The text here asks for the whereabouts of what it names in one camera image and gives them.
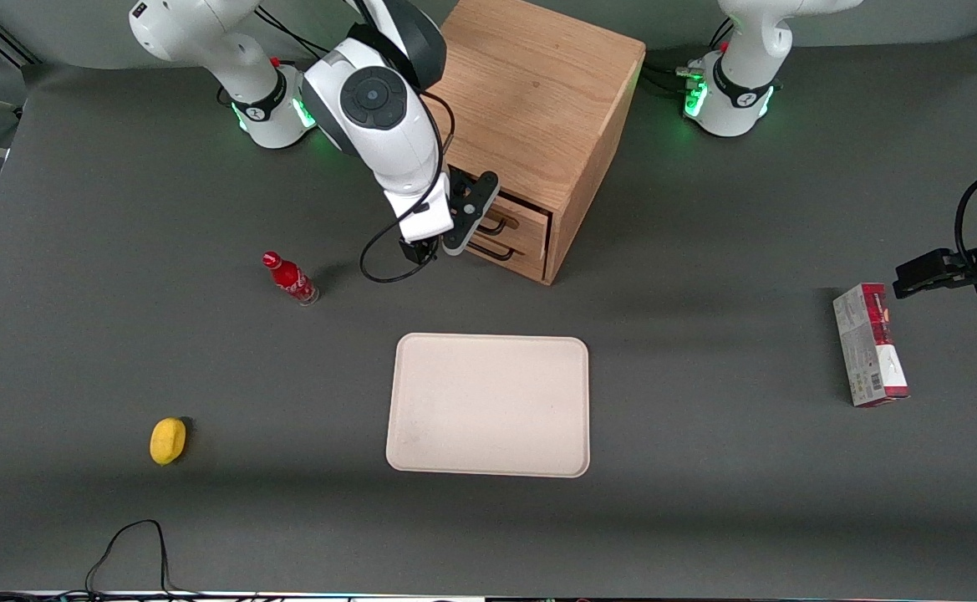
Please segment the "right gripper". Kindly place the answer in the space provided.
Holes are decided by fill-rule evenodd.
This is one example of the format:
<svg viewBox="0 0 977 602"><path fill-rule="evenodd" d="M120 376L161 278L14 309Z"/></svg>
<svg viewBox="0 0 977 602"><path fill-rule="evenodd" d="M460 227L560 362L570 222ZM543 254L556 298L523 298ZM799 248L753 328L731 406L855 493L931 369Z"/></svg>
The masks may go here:
<svg viewBox="0 0 977 602"><path fill-rule="evenodd" d="M398 224L401 238L398 241L405 259L415 266L424 267L438 256L442 233L454 227L451 208L489 208L501 189L499 176L485 171L472 176L454 166L449 175L439 174L427 197L420 200L423 191L409 188L407 191L384 190L386 201L396 217L405 216Z"/></svg>

